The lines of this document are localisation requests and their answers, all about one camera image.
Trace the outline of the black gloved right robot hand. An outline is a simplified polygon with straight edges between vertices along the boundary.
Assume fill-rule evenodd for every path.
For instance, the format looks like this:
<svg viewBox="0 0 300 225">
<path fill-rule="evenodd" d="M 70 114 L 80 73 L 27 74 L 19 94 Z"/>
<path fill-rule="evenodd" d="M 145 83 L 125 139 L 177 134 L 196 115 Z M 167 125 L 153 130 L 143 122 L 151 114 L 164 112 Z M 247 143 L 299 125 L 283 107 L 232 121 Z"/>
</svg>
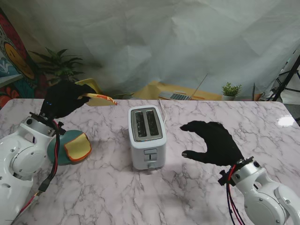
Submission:
<svg viewBox="0 0 300 225">
<path fill-rule="evenodd" d="M 218 122 L 192 121 L 180 127 L 182 131 L 194 132 L 206 143 L 205 153 L 185 150 L 182 156 L 205 164 L 233 166 L 244 159 L 228 130 Z"/>
</svg>

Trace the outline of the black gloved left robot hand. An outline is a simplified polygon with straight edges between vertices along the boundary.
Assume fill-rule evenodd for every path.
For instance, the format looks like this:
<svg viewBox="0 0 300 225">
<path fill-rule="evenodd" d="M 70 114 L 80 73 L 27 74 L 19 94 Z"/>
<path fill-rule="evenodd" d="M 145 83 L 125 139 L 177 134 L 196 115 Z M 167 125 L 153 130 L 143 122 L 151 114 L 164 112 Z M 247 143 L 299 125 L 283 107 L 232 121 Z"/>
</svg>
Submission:
<svg viewBox="0 0 300 225">
<path fill-rule="evenodd" d="M 53 120 L 68 116 L 89 101 L 84 94 L 95 94 L 90 86 L 78 85 L 70 81 L 60 81 L 48 88 L 40 114 Z"/>
</svg>

